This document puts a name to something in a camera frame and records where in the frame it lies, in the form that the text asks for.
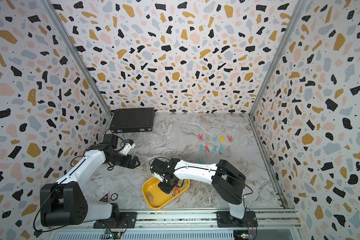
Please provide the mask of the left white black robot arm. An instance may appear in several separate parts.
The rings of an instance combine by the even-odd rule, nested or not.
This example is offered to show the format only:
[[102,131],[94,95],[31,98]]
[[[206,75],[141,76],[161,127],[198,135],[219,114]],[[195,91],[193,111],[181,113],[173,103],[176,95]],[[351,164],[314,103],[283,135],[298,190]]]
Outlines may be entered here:
[[38,212],[43,227],[65,227],[84,222],[101,222],[107,227],[118,226],[122,219],[117,204],[87,202],[83,189],[103,164],[135,169],[139,158],[117,152],[111,144],[92,145],[79,162],[55,183],[40,190],[41,207]]

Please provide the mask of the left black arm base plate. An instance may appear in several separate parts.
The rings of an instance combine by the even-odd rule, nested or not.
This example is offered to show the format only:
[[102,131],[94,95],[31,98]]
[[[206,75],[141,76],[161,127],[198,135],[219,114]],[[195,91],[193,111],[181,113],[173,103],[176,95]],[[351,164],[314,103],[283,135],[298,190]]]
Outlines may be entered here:
[[95,221],[94,229],[133,229],[137,220],[137,212],[120,212],[108,219]]

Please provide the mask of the yellow plastic storage box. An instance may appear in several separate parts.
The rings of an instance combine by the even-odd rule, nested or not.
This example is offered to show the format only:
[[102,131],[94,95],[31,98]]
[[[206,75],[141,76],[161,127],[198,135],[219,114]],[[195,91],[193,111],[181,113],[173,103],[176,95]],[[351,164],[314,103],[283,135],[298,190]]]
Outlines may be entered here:
[[[185,192],[190,185],[190,180],[185,180],[184,184],[182,185],[181,188],[179,188],[180,193],[177,194],[176,196],[174,196],[174,189],[171,191],[170,194],[165,194],[164,192],[162,192],[159,187],[158,184],[160,183],[160,181],[154,177],[148,179],[142,187],[142,193],[143,196],[148,204],[148,206],[151,209],[154,210],[158,210],[163,208],[165,205],[167,205],[169,202],[171,202],[172,200],[176,199],[179,195],[181,195],[183,192]],[[150,192],[154,201],[151,202],[147,192]]]

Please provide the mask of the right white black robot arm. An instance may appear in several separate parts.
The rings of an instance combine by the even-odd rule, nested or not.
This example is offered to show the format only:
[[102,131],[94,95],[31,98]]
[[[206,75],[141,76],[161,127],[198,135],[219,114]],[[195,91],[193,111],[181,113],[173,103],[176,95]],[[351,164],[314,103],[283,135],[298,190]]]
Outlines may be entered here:
[[244,219],[246,177],[228,161],[220,160],[217,164],[203,165],[180,159],[163,162],[156,158],[150,170],[153,177],[159,180],[159,189],[166,194],[179,187],[179,181],[183,180],[193,180],[213,186],[220,197],[229,204],[230,216],[240,221]]

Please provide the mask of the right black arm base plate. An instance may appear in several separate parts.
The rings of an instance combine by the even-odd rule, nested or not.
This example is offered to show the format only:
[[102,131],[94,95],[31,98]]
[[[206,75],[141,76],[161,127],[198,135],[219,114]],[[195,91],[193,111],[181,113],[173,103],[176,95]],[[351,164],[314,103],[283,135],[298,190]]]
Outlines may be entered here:
[[216,216],[219,228],[258,227],[257,217],[253,211],[246,210],[242,219],[231,216],[229,211],[218,211]]

